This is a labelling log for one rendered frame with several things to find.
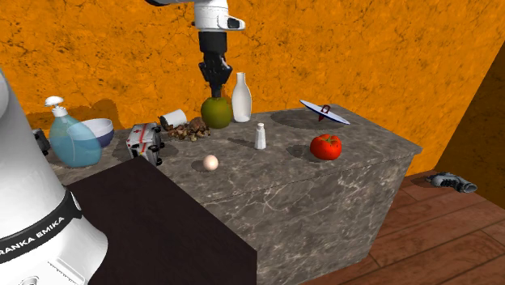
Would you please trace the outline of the dark brown robot stand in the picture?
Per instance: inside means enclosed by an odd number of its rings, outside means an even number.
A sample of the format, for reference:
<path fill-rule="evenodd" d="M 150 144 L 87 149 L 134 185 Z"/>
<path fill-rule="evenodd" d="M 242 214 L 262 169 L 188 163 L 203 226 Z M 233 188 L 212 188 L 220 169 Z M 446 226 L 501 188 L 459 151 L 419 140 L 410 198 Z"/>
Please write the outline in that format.
<path fill-rule="evenodd" d="M 89 285 L 257 285 L 257 251 L 145 159 L 68 188 L 108 238 Z"/>

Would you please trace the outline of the small dark grey object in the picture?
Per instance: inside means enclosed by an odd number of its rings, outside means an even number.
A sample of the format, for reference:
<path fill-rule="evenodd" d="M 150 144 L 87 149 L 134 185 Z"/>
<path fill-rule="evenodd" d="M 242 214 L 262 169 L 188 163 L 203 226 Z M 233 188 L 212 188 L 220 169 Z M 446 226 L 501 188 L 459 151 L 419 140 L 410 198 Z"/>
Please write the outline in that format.
<path fill-rule="evenodd" d="M 45 137 L 44 131 L 42 129 L 34 129 L 32 133 L 43 155 L 47 155 L 51 146 L 49 140 Z"/>

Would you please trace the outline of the white bottle vase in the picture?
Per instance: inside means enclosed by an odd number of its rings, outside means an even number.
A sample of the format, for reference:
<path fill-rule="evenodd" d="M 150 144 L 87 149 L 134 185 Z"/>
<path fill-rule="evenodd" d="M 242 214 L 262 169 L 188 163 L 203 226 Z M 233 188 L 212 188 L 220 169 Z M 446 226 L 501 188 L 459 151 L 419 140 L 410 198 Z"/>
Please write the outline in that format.
<path fill-rule="evenodd" d="M 236 73 L 236 85 L 232 97 L 232 112 L 236 122 L 247 122 L 252 115 L 252 97 L 245 80 L 244 72 Z"/>

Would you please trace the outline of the white and blue bowl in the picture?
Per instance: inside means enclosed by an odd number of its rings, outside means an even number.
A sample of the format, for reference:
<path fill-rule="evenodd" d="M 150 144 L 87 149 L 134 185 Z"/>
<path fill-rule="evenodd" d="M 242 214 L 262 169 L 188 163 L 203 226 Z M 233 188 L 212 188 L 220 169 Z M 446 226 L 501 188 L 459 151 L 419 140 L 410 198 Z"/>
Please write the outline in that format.
<path fill-rule="evenodd" d="M 114 129 L 110 119 L 95 118 L 72 125 L 67 133 L 73 140 L 84 142 L 96 139 L 102 147 L 106 147 L 112 141 Z"/>

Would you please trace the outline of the white toy ambulance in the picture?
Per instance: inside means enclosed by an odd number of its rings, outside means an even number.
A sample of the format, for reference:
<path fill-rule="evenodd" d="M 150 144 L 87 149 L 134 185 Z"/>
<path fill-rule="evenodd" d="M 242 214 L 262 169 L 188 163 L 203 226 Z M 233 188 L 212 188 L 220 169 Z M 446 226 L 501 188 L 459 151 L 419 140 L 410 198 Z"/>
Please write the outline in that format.
<path fill-rule="evenodd" d="M 155 122 L 134 125 L 126 140 L 130 157 L 141 156 L 154 166 L 160 166 L 163 161 L 159 151 L 165 147 L 160 132 Z"/>

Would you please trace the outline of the grey marble counter block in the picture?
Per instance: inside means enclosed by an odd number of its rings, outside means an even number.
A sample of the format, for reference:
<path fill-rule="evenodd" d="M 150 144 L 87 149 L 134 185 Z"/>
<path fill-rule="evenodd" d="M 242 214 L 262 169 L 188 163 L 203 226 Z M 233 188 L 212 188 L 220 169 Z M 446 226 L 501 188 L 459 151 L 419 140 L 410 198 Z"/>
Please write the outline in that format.
<path fill-rule="evenodd" d="M 163 136 L 156 167 L 257 251 L 257 285 L 298 285 L 365 258 L 421 147 L 336 107 L 350 124 L 319 121 L 304 108 L 256 113 L 196 142 Z M 258 123 L 266 148 L 255 146 Z M 336 135 L 342 153 L 321 160 L 311 141 Z M 47 160 L 65 185 L 131 160 L 119 130 L 86 168 Z M 202 165 L 214 155 L 219 166 Z"/>

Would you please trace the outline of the green apple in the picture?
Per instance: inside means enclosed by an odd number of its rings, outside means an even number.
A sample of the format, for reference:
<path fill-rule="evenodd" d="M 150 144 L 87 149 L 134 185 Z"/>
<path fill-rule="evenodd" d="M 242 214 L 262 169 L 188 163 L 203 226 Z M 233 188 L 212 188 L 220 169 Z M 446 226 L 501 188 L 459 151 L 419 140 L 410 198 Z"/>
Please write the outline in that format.
<path fill-rule="evenodd" d="M 210 128 L 222 129 L 231 122 L 231 106 L 224 97 L 210 97 L 202 104 L 201 116 Z"/>

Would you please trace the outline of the red tomato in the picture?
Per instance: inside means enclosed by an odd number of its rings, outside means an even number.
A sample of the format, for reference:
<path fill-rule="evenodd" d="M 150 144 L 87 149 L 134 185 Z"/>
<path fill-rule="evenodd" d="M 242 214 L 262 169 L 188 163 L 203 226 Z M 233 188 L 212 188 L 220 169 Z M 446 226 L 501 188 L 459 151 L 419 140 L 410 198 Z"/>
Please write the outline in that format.
<path fill-rule="evenodd" d="M 336 135 L 322 134 L 310 144 L 310 152 L 321 160 L 335 160 L 342 153 L 342 142 Z"/>

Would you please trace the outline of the pale egg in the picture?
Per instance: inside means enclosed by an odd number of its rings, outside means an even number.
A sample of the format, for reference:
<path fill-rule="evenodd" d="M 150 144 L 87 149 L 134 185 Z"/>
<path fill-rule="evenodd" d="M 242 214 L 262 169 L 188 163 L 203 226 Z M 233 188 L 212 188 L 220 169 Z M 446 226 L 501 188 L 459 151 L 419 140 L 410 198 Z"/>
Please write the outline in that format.
<path fill-rule="evenodd" d="M 203 167 L 204 167 L 205 170 L 211 172 L 211 171 L 214 171 L 214 170 L 216 170 L 218 168 L 218 166 L 219 166 L 219 160 L 214 155 L 207 155 L 203 159 L 202 165 L 203 165 Z"/>

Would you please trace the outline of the blue soap dispenser bottle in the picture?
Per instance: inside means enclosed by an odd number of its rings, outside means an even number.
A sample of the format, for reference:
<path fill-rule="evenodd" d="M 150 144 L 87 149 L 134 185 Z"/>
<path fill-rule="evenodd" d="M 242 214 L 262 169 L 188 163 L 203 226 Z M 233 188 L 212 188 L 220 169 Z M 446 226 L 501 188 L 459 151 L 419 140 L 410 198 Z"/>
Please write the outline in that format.
<path fill-rule="evenodd" d="M 45 107 L 51 107 L 54 115 L 49 131 L 53 152 L 71 168 L 97 164 L 102 155 L 98 139 L 86 125 L 69 115 L 66 108 L 61 106 L 63 101 L 59 96 L 45 99 Z"/>

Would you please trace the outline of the white salt shaker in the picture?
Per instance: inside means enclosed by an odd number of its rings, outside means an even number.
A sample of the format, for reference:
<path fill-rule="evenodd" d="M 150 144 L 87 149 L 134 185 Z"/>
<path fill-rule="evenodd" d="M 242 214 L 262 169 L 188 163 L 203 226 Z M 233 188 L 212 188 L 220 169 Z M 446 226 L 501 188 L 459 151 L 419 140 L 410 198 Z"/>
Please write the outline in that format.
<path fill-rule="evenodd" d="M 254 147 L 257 150 L 263 150 L 266 148 L 265 126 L 263 123 L 257 124 Z"/>

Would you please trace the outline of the grey sneaker shoe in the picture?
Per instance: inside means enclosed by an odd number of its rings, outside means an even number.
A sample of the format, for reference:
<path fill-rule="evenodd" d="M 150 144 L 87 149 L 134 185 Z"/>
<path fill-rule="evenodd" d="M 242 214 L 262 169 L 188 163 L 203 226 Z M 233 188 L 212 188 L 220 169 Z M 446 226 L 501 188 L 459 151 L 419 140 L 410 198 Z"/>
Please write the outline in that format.
<path fill-rule="evenodd" d="M 463 194 L 473 193 L 477 190 L 475 184 L 450 172 L 439 172 L 435 175 L 430 175 L 426 178 L 426 181 L 434 187 L 450 187 Z"/>

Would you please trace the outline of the tipped white cup with nuts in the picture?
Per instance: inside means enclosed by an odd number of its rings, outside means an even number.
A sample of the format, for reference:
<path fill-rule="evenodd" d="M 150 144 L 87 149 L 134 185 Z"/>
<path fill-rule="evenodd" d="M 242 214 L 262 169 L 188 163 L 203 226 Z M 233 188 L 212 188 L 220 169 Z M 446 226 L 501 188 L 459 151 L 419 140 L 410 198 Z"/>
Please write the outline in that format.
<path fill-rule="evenodd" d="M 210 127 L 201 117 L 189 121 L 181 109 L 159 116 L 159 122 L 170 138 L 196 142 L 199 138 L 210 136 Z"/>

